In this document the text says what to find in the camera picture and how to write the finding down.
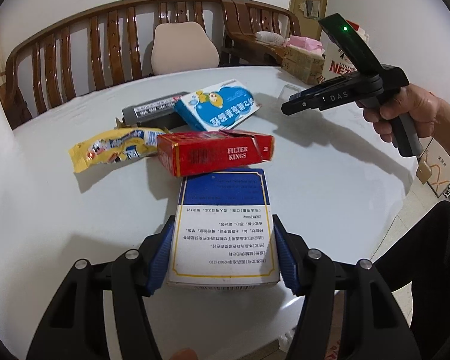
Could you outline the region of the person's right hand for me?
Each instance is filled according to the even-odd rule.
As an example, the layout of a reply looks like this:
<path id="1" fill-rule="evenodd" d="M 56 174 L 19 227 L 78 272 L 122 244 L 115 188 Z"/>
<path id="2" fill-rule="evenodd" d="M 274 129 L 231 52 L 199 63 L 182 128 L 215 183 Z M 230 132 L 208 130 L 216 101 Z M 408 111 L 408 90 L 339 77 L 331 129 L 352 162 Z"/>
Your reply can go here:
<path id="1" fill-rule="evenodd" d="M 432 137 L 442 143 L 450 143 L 450 104 L 417 85 L 402 88 L 379 109 L 366 106 L 364 102 L 357 102 L 357 105 L 383 141 L 393 140 L 392 119 L 408 114 L 418 137 Z"/>

